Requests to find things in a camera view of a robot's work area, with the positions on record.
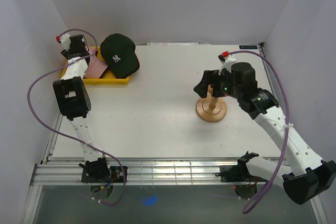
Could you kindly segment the pink baseball cap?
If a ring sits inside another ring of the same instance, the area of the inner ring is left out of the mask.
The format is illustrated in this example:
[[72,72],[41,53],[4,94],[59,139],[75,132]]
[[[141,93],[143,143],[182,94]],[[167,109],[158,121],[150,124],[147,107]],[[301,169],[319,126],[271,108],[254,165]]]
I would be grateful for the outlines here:
[[86,79],[100,79],[105,74],[108,65],[96,56],[94,48],[89,47],[89,54],[94,54],[90,57],[88,68],[85,71],[84,77]]

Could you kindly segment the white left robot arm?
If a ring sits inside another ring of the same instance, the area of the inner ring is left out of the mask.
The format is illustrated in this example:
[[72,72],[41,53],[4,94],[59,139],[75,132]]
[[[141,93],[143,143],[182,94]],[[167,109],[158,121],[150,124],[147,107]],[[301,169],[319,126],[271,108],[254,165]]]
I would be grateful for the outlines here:
[[65,33],[57,37],[63,46],[61,54],[67,59],[64,75],[53,82],[53,89],[59,110],[74,130],[83,151],[84,163],[79,166],[91,178],[105,182],[111,177],[111,168],[105,155],[97,151],[97,142],[91,138],[87,116],[91,110],[91,101],[85,88],[83,78],[90,62],[90,54],[94,50],[87,46],[84,35]]

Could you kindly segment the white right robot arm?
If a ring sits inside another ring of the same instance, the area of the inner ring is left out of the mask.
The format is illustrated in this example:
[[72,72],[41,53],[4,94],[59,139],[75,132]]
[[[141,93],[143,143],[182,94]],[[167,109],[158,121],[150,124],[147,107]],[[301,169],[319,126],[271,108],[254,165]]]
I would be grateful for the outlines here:
[[242,180],[259,177],[270,185],[283,188],[299,205],[330,188],[335,179],[335,162],[325,161],[286,122],[287,117],[276,98],[268,90],[258,87],[255,70],[249,63],[235,63],[229,70],[204,71],[193,90],[204,99],[209,87],[212,87],[215,98],[235,98],[239,107],[270,136],[288,163],[277,165],[256,153],[246,153],[238,159],[236,166],[222,172],[223,176]]

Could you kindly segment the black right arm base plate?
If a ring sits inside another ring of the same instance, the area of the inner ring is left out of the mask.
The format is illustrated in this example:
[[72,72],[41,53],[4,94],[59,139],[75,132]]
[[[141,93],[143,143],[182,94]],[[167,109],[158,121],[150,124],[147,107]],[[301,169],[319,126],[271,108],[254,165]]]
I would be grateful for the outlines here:
[[215,173],[215,176],[220,177],[221,182],[247,182],[252,178],[247,169],[239,165],[220,166],[219,172]]

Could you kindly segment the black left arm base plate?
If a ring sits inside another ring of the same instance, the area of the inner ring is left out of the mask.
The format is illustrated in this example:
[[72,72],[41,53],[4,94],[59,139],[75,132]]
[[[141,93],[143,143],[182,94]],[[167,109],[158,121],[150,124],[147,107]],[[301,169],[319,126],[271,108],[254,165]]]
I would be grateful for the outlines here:
[[102,172],[88,172],[83,169],[81,175],[82,183],[123,183],[124,179],[127,180],[128,167],[111,166],[108,170]]

